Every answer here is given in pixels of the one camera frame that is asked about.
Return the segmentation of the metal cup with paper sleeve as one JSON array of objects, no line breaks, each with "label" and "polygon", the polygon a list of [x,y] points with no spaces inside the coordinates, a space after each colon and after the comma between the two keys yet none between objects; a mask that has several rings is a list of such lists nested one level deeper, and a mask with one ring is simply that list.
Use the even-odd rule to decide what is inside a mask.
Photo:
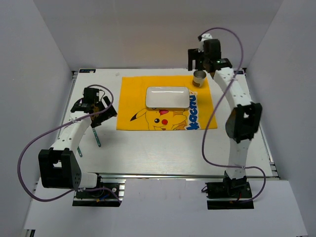
[{"label": "metal cup with paper sleeve", "polygon": [[206,79],[206,73],[205,71],[195,70],[193,73],[193,82],[192,84],[195,87],[202,87],[204,84],[204,81]]}]

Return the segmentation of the green handled knife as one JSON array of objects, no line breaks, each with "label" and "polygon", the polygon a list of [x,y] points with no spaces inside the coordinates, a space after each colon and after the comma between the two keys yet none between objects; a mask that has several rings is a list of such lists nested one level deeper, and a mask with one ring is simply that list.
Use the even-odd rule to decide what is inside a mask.
[{"label": "green handled knife", "polygon": [[97,134],[95,128],[93,128],[92,131],[93,131],[93,134],[94,134],[94,137],[95,137],[95,140],[96,140],[98,147],[101,147],[101,142],[99,140],[99,137],[98,137],[98,134]]}]

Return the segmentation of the yellow Pikachu placemat cloth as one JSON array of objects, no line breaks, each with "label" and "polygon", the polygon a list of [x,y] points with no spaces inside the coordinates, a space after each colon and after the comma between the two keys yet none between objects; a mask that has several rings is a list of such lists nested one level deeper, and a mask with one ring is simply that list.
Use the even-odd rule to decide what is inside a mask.
[{"label": "yellow Pikachu placemat cloth", "polygon": [[[186,87],[190,94],[187,109],[148,109],[146,92],[148,87]],[[127,131],[171,131],[216,129],[216,118],[212,117],[213,103],[208,81],[202,87],[193,85],[193,76],[142,76],[123,77],[118,105],[117,130]]]}]

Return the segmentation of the green handled fork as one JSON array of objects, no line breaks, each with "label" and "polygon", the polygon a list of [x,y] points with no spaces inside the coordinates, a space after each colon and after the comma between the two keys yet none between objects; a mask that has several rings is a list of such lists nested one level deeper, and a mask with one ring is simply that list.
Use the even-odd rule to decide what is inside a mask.
[{"label": "green handled fork", "polygon": [[79,155],[80,157],[82,157],[82,152],[81,152],[80,147],[77,147],[77,152],[78,152],[78,155]]}]

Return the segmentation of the white rectangular plate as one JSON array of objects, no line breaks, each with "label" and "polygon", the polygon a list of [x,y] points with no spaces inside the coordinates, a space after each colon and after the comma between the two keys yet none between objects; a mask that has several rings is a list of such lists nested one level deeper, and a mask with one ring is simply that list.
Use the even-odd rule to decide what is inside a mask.
[{"label": "white rectangular plate", "polygon": [[152,109],[186,109],[190,105],[190,93],[187,87],[152,86],[146,90],[145,104]]}]

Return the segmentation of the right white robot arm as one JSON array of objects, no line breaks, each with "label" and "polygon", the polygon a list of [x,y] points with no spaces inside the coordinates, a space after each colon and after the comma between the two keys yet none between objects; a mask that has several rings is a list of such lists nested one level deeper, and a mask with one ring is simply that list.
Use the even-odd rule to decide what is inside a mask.
[{"label": "right white robot arm", "polygon": [[248,148],[258,131],[262,106],[254,103],[241,88],[236,80],[237,72],[229,59],[222,57],[220,41],[210,34],[203,34],[199,42],[199,48],[188,50],[188,70],[208,72],[230,106],[231,113],[225,124],[230,139],[229,161],[225,166],[228,181],[223,184],[223,192],[234,197],[241,191],[240,183],[246,182]]}]

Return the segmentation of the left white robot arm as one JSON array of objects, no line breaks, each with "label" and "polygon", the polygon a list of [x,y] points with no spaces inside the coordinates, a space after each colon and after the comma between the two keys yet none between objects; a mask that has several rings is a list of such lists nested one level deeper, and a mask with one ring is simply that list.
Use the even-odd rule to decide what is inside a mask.
[{"label": "left white robot arm", "polygon": [[87,129],[94,129],[117,116],[113,101],[99,95],[101,88],[93,84],[83,90],[83,97],[72,106],[69,121],[58,139],[48,150],[40,151],[39,169],[45,188],[86,188],[93,197],[103,194],[104,184],[98,181],[98,175],[82,171],[76,159],[79,144]]}]

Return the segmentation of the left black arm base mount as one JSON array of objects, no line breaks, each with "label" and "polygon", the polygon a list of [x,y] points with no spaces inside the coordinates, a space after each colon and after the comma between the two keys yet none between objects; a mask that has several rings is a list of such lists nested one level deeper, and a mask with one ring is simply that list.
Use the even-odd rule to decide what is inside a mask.
[{"label": "left black arm base mount", "polygon": [[72,206],[119,207],[124,196],[125,180],[99,174],[92,191],[75,192]]}]

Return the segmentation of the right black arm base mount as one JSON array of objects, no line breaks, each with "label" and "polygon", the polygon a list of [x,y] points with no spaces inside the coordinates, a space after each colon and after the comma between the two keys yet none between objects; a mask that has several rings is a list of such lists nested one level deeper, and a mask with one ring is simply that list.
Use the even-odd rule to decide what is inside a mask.
[{"label": "right black arm base mount", "polygon": [[208,182],[201,190],[207,197],[208,210],[254,209],[247,177],[231,179],[225,174],[221,182]]}]

